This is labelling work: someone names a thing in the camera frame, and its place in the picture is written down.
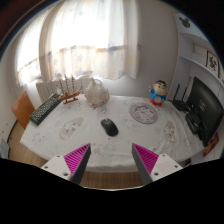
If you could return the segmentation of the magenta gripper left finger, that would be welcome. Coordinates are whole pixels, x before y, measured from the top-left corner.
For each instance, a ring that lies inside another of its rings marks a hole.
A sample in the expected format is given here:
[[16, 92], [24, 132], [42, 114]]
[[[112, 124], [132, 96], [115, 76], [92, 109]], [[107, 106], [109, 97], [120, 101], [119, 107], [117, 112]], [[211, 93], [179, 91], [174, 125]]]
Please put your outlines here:
[[91, 145], [86, 144], [65, 156], [57, 154], [44, 164], [42, 169], [79, 185], [90, 155]]

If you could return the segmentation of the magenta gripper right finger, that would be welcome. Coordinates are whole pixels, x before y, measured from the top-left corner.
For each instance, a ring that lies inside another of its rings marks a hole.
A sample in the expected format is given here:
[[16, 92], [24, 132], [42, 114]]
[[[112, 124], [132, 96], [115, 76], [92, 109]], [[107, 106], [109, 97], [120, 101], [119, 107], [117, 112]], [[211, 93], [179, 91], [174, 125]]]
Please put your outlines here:
[[135, 143], [132, 144], [132, 156], [144, 185], [182, 169], [182, 167], [167, 154], [158, 155]]

